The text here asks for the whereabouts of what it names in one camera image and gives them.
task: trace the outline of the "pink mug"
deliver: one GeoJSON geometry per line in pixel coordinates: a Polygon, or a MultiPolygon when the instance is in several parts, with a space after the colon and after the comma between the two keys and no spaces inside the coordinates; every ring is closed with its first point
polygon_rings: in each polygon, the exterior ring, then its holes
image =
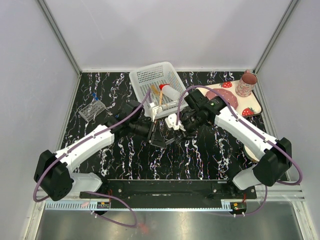
{"type": "Polygon", "coordinates": [[[235,93],[238,94],[240,97],[250,96],[257,81],[258,79],[256,75],[251,73],[249,70],[246,70],[240,78],[239,84],[235,89],[235,93]]]}

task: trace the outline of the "mesh basket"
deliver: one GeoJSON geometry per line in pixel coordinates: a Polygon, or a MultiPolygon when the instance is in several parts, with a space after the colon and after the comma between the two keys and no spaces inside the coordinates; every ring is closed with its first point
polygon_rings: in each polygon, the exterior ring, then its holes
{"type": "MultiPolygon", "coordinates": [[[[170,87],[179,91],[181,94],[186,90],[186,87],[184,86],[179,75],[177,74],[176,70],[170,62],[160,62],[139,68],[130,72],[129,77],[132,83],[134,93],[139,102],[141,102],[144,99],[151,85],[154,85],[159,92],[160,84],[170,84],[170,87]]],[[[151,92],[151,99],[156,106],[159,105],[159,97],[153,92],[151,92]]],[[[172,102],[173,101],[169,97],[163,95],[162,105],[167,105],[172,102]]],[[[188,106],[188,104],[185,100],[182,100],[180,110],[184,109],[184,107],[186,106],[188,106]]],[[[145,115],[147,117],[152,117],[152,110],[150,107],[149,98],[147,98],[143,107],[145,115]]],[[[169,107],[169,109],[157,113],[155,119],[160,119],[172,113],[176,113],[177,110],[177,106],[169,107]]]]}

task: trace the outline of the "strawberry print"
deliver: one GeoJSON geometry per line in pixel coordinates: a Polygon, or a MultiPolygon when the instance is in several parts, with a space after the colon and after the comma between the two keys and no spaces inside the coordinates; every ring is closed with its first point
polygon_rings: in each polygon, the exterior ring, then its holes
{"type": "Polygon", "coordinates": [[[228,82],[220,83],[220,86],[227,89],[232,87],[232,83],[228,81],[228,82]]]}
{"type": "Polygon", "coordinates": [[[251,116],[254,115],[256,112],[251,107],[247,107],[245,110],[242,111],[242,116],[251,116]]]}

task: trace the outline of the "white bottle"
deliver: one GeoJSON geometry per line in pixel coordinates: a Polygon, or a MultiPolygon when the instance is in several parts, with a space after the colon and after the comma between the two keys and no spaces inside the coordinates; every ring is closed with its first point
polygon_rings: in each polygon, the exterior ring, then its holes
{"type": "Polygon", "coordinates": [[[162,90],[162,93],[166,95],[168,98],[170,98],[173,101],[176,101],[180,98],[181,93],[174,88],[170,87],[169,84],[160,84],[159,85],[160,90],[162,90]]]}

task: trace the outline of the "blue handle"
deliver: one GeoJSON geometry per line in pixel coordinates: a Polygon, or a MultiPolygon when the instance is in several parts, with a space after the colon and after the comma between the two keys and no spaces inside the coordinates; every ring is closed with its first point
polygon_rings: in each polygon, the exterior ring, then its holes
{"type": "Polygon", "coordinates": [[[99,98],[97,98],[97,95],[96,95],[95,93],[92,93],[92,96],[93,96],[93,98],[94,98],[96,101],[99,100],[99,98]]]}

